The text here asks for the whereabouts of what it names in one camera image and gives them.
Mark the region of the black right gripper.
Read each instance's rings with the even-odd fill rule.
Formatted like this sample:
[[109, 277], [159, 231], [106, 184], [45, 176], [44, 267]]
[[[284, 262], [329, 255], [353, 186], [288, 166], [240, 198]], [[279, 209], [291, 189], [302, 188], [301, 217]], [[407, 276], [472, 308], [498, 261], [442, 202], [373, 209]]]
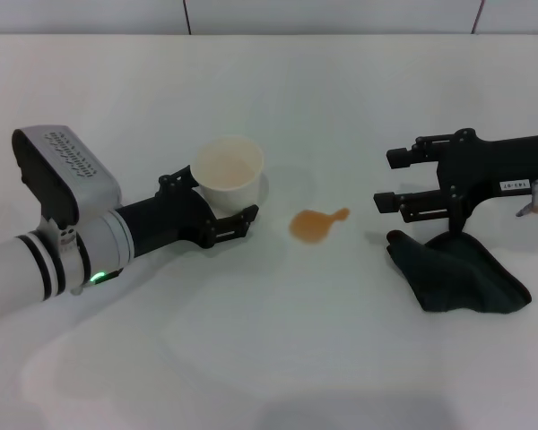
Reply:
[[532, 196], [530, 211], [538, 212], [538, 136], [488, 142], [465, 129], [417, 137], [410, 149], [388, 150], [386, 158], [391, 169], [438, 161], [443, 193], [374, 194], [380, 213], [399, 212], [405, 223], [449, 217], [449, 231], [460, 233], [481, 202], [527, 194]]

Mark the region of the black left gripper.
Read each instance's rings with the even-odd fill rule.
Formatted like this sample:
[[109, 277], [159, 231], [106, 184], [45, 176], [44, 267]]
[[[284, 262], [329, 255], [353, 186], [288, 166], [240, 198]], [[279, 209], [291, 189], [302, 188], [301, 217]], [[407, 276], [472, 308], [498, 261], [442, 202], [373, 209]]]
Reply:
[[154, 197], [117, 209], [134, 243], [134, 257], [177, 241], [209, 249], [216, 244], [245, 237], [259, 207], [251, 205], [239, 213], [217, 219], [195, 189], [199, 186], [186, 166], [160, 176]]

